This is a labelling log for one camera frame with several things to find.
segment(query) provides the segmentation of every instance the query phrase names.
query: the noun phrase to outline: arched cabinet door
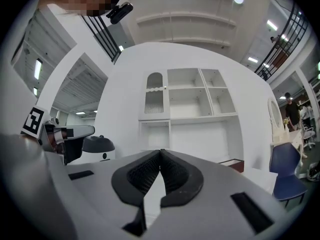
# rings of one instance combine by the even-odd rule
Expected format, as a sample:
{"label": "arched cabinet door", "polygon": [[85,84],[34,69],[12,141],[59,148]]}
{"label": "arched cabinet door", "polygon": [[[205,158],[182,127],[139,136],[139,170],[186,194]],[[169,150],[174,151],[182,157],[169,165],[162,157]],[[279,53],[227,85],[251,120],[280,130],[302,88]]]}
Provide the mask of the arched cabinet door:
{"label": "arched cabinet door", "polygon": [[167,70],[144,72],[138,119],[140,121],[170,119]]}

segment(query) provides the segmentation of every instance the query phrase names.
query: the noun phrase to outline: floor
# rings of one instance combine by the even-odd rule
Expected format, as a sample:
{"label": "floor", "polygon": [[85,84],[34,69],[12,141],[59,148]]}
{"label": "floor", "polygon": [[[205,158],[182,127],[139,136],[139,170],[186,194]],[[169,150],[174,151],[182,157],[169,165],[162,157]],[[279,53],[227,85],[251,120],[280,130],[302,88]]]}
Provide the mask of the floor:
{"label": "floor", "polygon": [[[311,150],[309,150],[308,147],[304,148],[304,153],[308,156],[308,158],[303,159],[303,166],[300,169],[301,174],[307,173],[307,169],[309,168],[309,165],[312,163],[316,163],[320,161],[320,142],[316,142],[315,146],[312,147]],[[303,203],[307,202],[309,197],[312,195],[313,190],[318,186],[319,182],[312,182],[307,180],[307,178],[302,178],[301,181],[306,185],[308,188],[308,191],[304,195]],[[290,211],[292,208],[296,207],[300,202],[300,197],[292,199],[289,201],[287,207],[285,208],[287,211]]]}

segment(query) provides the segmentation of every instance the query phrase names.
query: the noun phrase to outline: white shelving unit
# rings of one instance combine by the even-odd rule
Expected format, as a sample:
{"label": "white shelving unit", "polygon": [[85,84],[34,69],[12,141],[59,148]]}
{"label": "white shelving unit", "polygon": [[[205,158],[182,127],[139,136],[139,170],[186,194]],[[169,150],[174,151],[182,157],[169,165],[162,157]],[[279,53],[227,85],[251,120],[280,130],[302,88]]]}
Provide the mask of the white shelving unit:
{"label": "white shelving unit", "polygon": [[[238,114],[217,69],[168,69],[162,73],[163,83],[168,83],[163,87],[157,87],[156,76],[148,83],[150,89],[143,89],[141,106],[150,107],[151,113],[148,121],[140,120],[142,151],[169,149],[216,163],[244,159]],[[157,94],[160,91],[167,95]],[[162,108],[156,104],[168,104],[168,118],[157,116]]]}

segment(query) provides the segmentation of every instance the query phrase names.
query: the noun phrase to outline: person in black clothing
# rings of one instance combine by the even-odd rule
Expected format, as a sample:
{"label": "person in black clothing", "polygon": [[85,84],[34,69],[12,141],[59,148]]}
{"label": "person in black clothing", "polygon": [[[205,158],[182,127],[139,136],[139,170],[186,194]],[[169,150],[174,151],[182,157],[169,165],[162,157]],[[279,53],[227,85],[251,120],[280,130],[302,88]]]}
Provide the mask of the person in black clothing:
{"label": "person in black clothing", "polygon": [[[304,143],[303,139],[305,130],[301,122],[299,107],[297,103],[292,101],[291,94],[289,92],[287,92],[284,96],[287,102],[285,107],[285,116],[289,118],[289,124],[294,131],[301,130],[302,143]],[[302,153],[302,158],[307,158],[307,156]]]}

